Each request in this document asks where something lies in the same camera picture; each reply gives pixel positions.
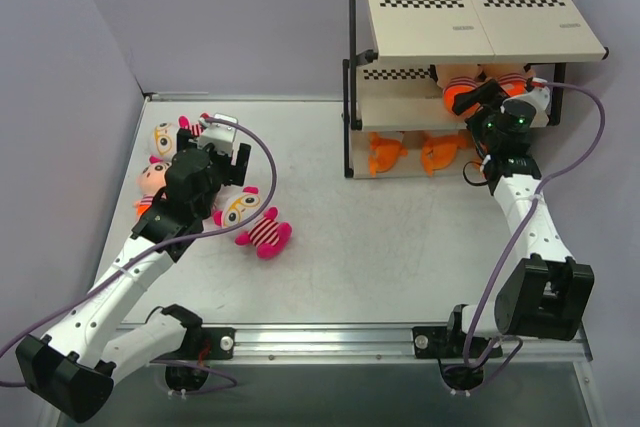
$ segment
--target white table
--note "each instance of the white table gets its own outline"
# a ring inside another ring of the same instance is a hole
[[[279,176],[274,205],[293,225],[293,239],[268,262],[230,237],[194,243],[125,324],[172,303],[206,323],[446,322],[456,304],[478,300],[508,240],[498,204],[458,174],[343,178],[337,102],[148,102],[99,273],[136,222],[135,180],[148,162],[152,127],[202,112],[237,117],[270,147]],[[247,185],[266,191],[269,179],[254,146]],[[211,221],[205,226],[215,228]]]

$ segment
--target shelf board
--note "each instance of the shelf board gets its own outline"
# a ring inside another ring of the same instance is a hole
[[[442,90],[420,67],[392,68],[379,63],[358,68],[358,107],[364,132],[459,130],[464,120],[447,112]],[[544,127],[540,112],[532,127]]]
[[[604,47],[572,0],[367,0],[379,60],[586,62]]]
[[[369,140],[365,132],[352,132],[351,134],[351,159],[353,162],[353,178],[354,179],[384,179],[384,178],[401,178],[401,177],[427,177],[422,163],[420,162],[420,152],[424,143],[424,137],[421,132],[407,132],[404,138],[404,146],[409,151],[406,157],[400,157],[396,165],[389,172],[378,173],[372,177],[369,173]],[[437,170],[433,177],[462,175],[462,168],[470,160],[477,160],[473,149],[459,150],[456,159],[446,169]],[[473,176],[471,167],[468,168],[468,174]]]

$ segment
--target checkered pattern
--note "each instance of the checkered pattern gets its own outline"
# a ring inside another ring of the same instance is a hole
[[[364,80],[417,80],[429,78],[425,69],[364,69]]]
[[[485,7],[564,7],[563,0],[482,0]]]
[[[380,7],[408,9],[453,9],[463,8],[462,0],[379,0]]]

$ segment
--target screw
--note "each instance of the screw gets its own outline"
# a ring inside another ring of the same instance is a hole
[[[417,347],[417,348],[419,348],[419,349],[421,349],[421,350],[424,350],[424,349],[426,349],[426,348],[428,347],[428,345],[429,345],[429,339],[427,338],[427,336],[426,336],[426,335],[418,335],[418,336],[414,339],[413,343],[414,343],[414,344],[416,344],[416,347]]]
[[[229,352],[233,348],[233,339],[228,335],[225,335],[220,339],[220,348],[225,352]]]

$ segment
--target plush toy face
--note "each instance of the plush toy face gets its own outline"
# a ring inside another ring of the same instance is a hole
[[[258,193],[259,190],[256,187],[245,187],[241,194],[227,200],[223,210],[214,213],[213,220],[221,227],[231,227],[242,222],[262,203]]]
[[[142,171],[137,181],[142,195],[155,195],[166,185],[164,174],[170,166],[170,162],[161,162],[149,165]]]
[[[180,126],[170,122],[156,125],[149,137],[149,150],[151,155],[166,162],[176,155],[178,130]]]

